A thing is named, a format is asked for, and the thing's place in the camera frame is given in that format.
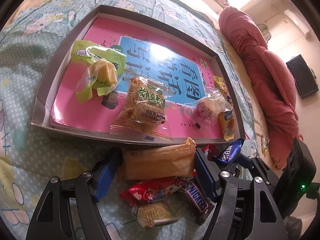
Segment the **blue snack packet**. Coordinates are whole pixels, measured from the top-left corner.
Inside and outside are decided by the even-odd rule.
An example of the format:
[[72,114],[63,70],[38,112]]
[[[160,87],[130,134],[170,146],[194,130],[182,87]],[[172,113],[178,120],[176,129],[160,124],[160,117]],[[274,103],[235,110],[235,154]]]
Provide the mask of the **blue snack packet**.
[[221,167],[228,166],[239,157],[244,142],[245,140],[242,138],[232,142],[218,156],[215,157],[214,161]]

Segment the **orange cake packet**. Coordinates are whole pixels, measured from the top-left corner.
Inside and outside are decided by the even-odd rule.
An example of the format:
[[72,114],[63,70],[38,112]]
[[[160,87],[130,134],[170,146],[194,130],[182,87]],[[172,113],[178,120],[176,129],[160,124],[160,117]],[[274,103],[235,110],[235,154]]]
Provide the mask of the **orange cake packet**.
[[196,142],[188,137],[184,143],[148,150],[123,148],[120,180],[150,180],[164,177],[191,177],[195,166]]

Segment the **Snickers bar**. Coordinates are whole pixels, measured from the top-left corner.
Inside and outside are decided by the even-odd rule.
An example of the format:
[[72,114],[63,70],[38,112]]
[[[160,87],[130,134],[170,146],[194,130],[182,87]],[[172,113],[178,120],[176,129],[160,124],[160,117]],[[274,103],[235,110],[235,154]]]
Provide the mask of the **Snickers bar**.
[[188,206],[195,223],[199,226],[207,220],[214,208],[195,178],[178,190],[178,198]]

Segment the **red candy packet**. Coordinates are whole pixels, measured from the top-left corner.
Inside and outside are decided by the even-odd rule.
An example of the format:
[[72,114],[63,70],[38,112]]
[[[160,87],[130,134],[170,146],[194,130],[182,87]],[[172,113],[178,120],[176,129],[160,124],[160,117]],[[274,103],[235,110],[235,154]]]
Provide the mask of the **red candy packet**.
[[164,177],[143,180],[122,191],[119,196],[131,206],[142,206],[162,201],[182,188],[191,177]]

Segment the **clear wrapped biscuit pack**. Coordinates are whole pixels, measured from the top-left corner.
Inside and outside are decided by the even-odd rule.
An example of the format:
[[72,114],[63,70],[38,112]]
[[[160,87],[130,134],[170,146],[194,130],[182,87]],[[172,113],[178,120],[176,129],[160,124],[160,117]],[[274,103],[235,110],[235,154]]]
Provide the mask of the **clear wrapped biscuit pack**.
[[178,216],[162,202],[141,206],[134,204],[131,212],[144,230],[174,224],[179,220]]

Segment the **yellow snack packet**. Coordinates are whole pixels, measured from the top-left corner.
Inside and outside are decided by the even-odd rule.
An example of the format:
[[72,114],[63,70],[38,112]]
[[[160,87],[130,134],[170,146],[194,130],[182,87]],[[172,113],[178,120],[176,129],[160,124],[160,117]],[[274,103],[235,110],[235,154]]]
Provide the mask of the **yellow snack packet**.
[[234,108],[229,94],[228,88],[224,82],[224,79],[219,76],[213,76],[215,88],[217,88],[226,101],[229,103],[229,107],[226,110],[219,113],[218,119],[220,122],[221,130],[225,141],[230,141],[234,139],[235,131],[235,118],[234,118]]

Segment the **clear wrapped round cake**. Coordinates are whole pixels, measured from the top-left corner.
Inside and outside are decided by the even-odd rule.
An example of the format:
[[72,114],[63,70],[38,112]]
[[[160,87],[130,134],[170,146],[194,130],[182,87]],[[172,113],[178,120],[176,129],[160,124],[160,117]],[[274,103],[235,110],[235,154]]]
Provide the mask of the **clear wrapped round cake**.
[[181,106],[184,117],[198,129],[211,127],[217,123],[218,115],[231,109],[230,104],[216,88],[207,87],[206,95],[193,103]]

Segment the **orange wrapped bread packet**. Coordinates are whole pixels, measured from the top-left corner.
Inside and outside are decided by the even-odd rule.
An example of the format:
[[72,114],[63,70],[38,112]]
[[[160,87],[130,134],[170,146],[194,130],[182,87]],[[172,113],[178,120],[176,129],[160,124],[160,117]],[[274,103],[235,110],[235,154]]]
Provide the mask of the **orange wrapped bread packet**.
[[139,134],[171,141],[166,114],[167,91],[164,85],[135,76],[130,80],[125,105],[111,123],[116,134]]

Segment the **red quilted duvet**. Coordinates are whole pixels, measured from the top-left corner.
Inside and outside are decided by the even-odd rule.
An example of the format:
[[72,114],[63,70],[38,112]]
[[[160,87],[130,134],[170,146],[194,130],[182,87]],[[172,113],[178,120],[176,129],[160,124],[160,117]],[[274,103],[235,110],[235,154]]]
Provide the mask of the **red quilted duvet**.
[[294,139],[303,138],[296,113],[294,78],[283,60],[268,50],[260,29],[249,15],[227,7],[220,14],[219,27],[243,61],[267,122],[270,157],[276,169],[282,170]]

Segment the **grey cardboard tray box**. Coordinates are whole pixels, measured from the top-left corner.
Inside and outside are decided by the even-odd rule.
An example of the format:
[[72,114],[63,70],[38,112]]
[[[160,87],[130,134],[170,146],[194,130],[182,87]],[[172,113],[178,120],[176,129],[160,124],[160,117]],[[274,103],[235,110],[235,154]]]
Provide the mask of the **grey cardboard tray box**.
[[244,122],[225,56],[158,20],[101,5],[57,48],[38,86],[31,124],[47,132],[135,145],[223,144],[218,115],[234,107]]

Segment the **green wrapped snack packet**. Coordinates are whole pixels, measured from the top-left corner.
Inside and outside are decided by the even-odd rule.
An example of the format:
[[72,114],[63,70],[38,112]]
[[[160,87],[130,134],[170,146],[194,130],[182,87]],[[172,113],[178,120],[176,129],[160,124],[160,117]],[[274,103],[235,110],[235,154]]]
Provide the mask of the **green wrapped snack packet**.
[[75,63],[87,64],[76,85],[79,103],[90,100],[93,90],[98,96],[113,92],[119,85],[126,63],[125,54],[87,40],[76,40],[73,43],[71,59]]

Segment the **white air conditioner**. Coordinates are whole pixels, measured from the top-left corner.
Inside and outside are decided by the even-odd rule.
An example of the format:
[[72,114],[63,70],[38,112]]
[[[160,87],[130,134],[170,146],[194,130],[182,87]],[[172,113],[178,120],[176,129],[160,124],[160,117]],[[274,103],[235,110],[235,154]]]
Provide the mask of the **white air conditioner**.
[[304,37],[306,39],[311,37],[311,29],[308,27],[308,25],[305,23],[305,21],[298,16],[297,14],[295,14],[293,11],[291,11],[290,9],[286,9],[284,11],[284,14],[287,18],[289,18],[294,25],[302,32],[302,34],[304,35]]

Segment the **black wall television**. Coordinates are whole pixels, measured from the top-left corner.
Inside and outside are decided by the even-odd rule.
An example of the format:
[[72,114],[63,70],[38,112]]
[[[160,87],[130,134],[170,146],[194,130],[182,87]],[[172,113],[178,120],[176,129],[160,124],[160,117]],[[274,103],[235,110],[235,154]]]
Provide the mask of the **black wall television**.
[[298,93],[302,99],[315,95],[319,91],[316,76],[302,55],[297,55],[286,63],[291,72]]

